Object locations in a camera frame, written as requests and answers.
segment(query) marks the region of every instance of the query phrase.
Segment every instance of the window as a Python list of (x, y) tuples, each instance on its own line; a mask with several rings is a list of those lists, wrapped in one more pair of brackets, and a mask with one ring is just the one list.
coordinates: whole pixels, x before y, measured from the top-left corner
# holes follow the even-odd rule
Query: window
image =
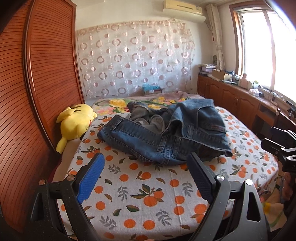
[(233, 4), (230, 10), (236, 30), (236, 73), (246, 73), (249, 81), (257, 80), (296, 102), (296, 78), (291, 73), (296, 59), (294, 32), (261, 1)]

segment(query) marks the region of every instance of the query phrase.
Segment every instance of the person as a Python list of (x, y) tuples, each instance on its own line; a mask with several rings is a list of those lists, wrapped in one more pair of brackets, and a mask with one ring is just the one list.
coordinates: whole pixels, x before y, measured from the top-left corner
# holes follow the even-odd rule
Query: person
[(289, 172), (285, 172), (284, 174), (284, 184), (283, 184), (283, 189), (282, 189), (282, 198), (285, 201), (290, 200), (292, 194), (293, 194), (293, 189), (290, 185), (291, 182), (295, 182), (296, 183), (296, 179), (292, 180), (291, 174)]

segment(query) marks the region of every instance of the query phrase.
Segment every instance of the bed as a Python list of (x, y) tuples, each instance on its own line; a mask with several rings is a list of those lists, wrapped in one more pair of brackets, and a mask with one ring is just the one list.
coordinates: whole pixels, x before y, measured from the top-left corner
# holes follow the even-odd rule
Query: bed
[[(202, 98), (184, 92), (131, 98), (151, 108)], [(193, 233), (208, 208), (186, 164), (162, 166), (142, 163), (98, 139), (97, 133), (116, 114), (128, 114), (131, 99), (101, 99), (92, 107), (98, 114), (80, 142), (66, 175), (76, 174), (95, 153), (105, 156), (105, 168), (82, 206), (102, 240), (167, 240)], [(232, 157), (219, 156), (205, 162), (230, 181), (253, 180), (259, 194), (271, 193), (278, 174), (276, 159), (261, 149), (260, 140), (227, 110), (216, 107), (224, 120)], [(230, 200), (224, 217), (231, 213)], [(75, 238), (61, 200), (58, 206), (70, 237)]]

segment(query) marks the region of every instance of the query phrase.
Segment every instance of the air conditioner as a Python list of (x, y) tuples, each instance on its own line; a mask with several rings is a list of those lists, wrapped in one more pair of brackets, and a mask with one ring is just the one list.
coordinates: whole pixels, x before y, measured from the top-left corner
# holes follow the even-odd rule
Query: air conditioner
[(202, 8), (187, 2), (164, 0), (163, 13), (168, 17), (184, 19), (191, 22), (205, 21), (205, 16), (202, 15)]

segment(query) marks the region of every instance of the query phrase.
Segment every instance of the metal screw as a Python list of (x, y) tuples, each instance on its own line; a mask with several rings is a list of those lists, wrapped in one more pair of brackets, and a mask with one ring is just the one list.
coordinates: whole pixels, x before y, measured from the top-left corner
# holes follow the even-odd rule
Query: metal screw
[(42, 179), (42, 180), (39, 181), (39, 185), (40, 186), (44, 185), (45, 183), (46, 183), (46, 181), (44, 179)]
[(217, 175), (216, 178), (219, 181), (224, 181), (224, 179), (225, 179), (225, 177), (223, 177), (222, 175)]
[(68, 181), (73, 181), (74, 179), (75, 179), (75, 176), (74, 175), (67, 176), (67, 180)]
[(246, 180), (246, 184), (249, 185), (249, 186), (252, 186), (253, 185), (253, 181), (251, 179), (247, 179)]

